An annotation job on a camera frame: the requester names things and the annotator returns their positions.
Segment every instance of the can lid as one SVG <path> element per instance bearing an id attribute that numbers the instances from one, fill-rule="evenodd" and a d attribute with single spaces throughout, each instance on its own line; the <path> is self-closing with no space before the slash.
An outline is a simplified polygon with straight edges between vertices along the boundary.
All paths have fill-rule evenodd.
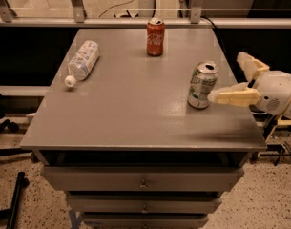
<path id="1" fill-rule="evenodd" d="M 198 64 L 197 69 L 202 73 L 217 73 L 218 67 L 213 61 L 205 61 Z"/>
<path id="2" fill-rule="evenodd" d="M 162 19 L 156 18 L 156 17 L 151 18 L 150 21 L 149 21 L 149 24 L 151 24 L 151 25 L 162 25 L 163 23 L 164 22 L 163 22 Z"/>
<path id="3" fill-rule="evenodd" d="M 77 81 L 77 80 L 75 79 L 74 76 L 72 76 L 72 75 L 68 75 L 68 76 L 66 77 L 66 79 L 65 79 L 65 84 L 66 84 L 67 87 L 72 88 L 73 86 L 75 86 L 76 81 Z"/>

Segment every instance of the red can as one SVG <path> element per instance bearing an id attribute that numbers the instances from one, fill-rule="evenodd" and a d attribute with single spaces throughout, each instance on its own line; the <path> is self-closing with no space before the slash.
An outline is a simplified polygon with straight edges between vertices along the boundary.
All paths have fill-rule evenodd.
<path id="1" fill-rule="evenodd" d="M 147 53 L 150 56 L 163 54 L 165 25 L 162 19 L 152 18 L 147 23 Z"/>

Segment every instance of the black cable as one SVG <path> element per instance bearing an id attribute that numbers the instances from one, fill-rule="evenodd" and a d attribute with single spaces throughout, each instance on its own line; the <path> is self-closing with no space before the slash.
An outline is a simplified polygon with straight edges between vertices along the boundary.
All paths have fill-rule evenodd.
<path id="1" fill-rule="evenodd" d="M 220 31 L 219 31 L 219 28 L 218 28 L 218 27 L 214 24 L 214 22 L 213 22 L 211 19 L 209 19 L 208 17 L 206 17 L 206 16 L 201 16 L 201 18 L 203 18 L 203 19 L 209 21 L 209 22 L 212 24 L 212 26 L 213 26 L 213 28 L 214 28 L 214 30 L 215 30 L 215 32 L 216 32 L 216 36 L 217 36 L 217 38 L 218 38 L 218 42 L 220 43 L 221 49 L 222 49 L 223 53 L 226 55 L 226 54 L 227 54 L 227 51 L 226 51 L 226 49 L 225 49 L 225 46 L 224 46 L 224 43 L 223 43 L 223 40 L 222 40 L 222 37 L 221 37 Z"/>
<path id="2" fill-rule="evenodd" d="M 112 8 L 114 8 L 114 7 L 118 7 L 118 6 L 122 6 L 122 5 L 126 5 L 126 4 L 130 4 L 130 3 L 132 3 L 132 2 L 134 2 L 135 0 L 132 0 L 132 1 L 129 1 L 129 2 L 127 2 L 127 3 L 123 3 L 123 4 L 116 4 L 116 5 L 113 5 L 113 6 L 111 6 L 111 7 L 109 7 L 107 10 L 105 10 L 104 12 L 102 12 L 99 16 L 98 16 L 98 18 L 100 18 L 102 15 L 104 15 L 107 11 L 109 11 L 110 9 L 112 9 Z"/>

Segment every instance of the bottle cap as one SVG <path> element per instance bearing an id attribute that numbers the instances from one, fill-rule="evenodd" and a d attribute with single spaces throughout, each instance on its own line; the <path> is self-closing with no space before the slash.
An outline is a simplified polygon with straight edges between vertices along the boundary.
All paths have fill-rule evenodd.
<path id="1" fill-rule="evenodd" d="M 74 76 L 68 75 L 65 79 L 65 84 L 67 85 L 67 87 L 72 88 L 73 86 L 75 86 L 76 81 L 77 80 Z"/>

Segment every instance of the drawer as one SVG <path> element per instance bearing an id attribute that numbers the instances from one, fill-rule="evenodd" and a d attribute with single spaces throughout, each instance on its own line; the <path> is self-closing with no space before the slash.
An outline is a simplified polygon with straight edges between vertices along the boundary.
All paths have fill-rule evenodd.
<path id="1" fill-rule="evenodd" d="M 63 191 L 230 191 L 243 170 L 229 167 L 45 167 Z"/>
<path id="2" fill-rule="evenodd" d="M 220 205 L 221 198 L 150 193 L 149 195 L 67 195 L 70 207 L 79 212 L 102 213 L 178 213 L 210 214 Z"/>
<path id="3" fill-rule="evenodd" d="M 92 227 L 199 228 L 205 225 L 208 218 L 206 216 L 84 214 L 83 221 Z"/>

